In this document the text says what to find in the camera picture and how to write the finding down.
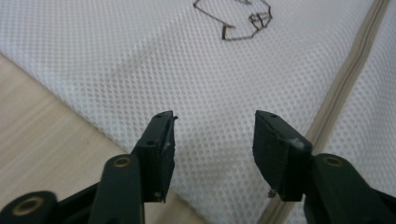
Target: white fabric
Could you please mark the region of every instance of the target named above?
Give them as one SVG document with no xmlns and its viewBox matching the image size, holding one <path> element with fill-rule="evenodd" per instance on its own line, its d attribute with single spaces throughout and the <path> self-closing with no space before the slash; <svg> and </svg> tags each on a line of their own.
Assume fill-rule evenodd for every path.
<svg viewBox="0 0 396 224">
<path fill-rule="evenodd" d="M 228 21 L 230 1 L 207 6 Z M 192 1 L 4 0 L 0 50 L 128 151 L 174 110 L 172 188 L 210 223 L 255 223 L 268 203 L 255 110 L 305 133 L 372 3 L 268 0 L 268 27 L 227 42 Z M 242 25 L 263 10 L 241 6 Z"/>
<path fill-rule="evenodd" d="M 390 1 L 325 152 L 349 160 L 367 183 L 396 196 L 396 2 Z M 298 203 L 286 223 L 306 223 Z"/>
</svg>

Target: beige zipper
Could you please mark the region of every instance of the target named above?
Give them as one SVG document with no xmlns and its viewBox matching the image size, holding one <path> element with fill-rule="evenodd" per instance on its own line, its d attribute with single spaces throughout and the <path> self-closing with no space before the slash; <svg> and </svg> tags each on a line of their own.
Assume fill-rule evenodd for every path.
<svg viewBox="0 0 396 224">
<path fill-rule="evenodd" d="M 352 49 L 338 71 L 305 137 L 314 146 L 313 154 L 323 151 L 332 127 L 363 68 L 373 45 L 389 0 L 375 0 L 371 5 Z M 278 196 L 268 203 L 258 223 L 280 224 L 286 220 L 295 203 L 283 203 Z"/>
</svg>

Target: wooden table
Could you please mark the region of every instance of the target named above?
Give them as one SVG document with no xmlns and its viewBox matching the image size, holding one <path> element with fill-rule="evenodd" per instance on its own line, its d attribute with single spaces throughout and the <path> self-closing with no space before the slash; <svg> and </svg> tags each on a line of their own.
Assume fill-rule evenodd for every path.
<svg viewBox="0 0 396 224">
<path fill-rule="evenodd" d="M 58 200 L 100 179 L 105 162 L 124 153 L 45 87 L 0 55 L 0 207 L 27 192 Z M 204 223 L 173 192 L 146 203 L 147 223 Z"/>
</svg>

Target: zipper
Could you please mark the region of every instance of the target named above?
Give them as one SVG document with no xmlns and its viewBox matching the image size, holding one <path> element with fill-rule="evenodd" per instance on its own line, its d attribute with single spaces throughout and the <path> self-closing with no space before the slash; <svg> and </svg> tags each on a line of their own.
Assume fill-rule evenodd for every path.
<svg viewBox="0 0 396 224">
<path fill-rule="evenodd" d="M 306 139 L 313 145 L 314 155 L 324 150 L 332 127 L 367 60 L 388 3 L 389 0 L 375 0 L 371 5 L 355 37 L 352 49 L 338 71 L 310 129 L 305 135 Z M 284 203 L 276 196 L 268 203 L 258 223 L 283 223 L 294 205 L 295 203 Z"/>
</svg>

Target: mesh pattern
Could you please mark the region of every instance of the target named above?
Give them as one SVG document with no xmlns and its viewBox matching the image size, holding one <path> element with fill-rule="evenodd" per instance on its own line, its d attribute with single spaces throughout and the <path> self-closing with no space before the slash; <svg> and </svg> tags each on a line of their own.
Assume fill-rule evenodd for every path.
<svg viewBox="0 0 396 224">
<path fill-rule="evenodd" d="M 1 1 L 0 50 L 127 151 L 173 109 L 172 188 L 208 222 L 254 223 L 255 110 L 305 133 L 372 1 L 268 3 L 267 29 L 225 42 L 190 1 Z"/>
<path fill-rule="evenodd" d="M 390 1 L 366 65 L 348 96 L 325 152 L 349 160 L 367 183 L 396 195 L 396 2 Z M 298 203 L 286 223 L 306 223 Z"/>
</svg>

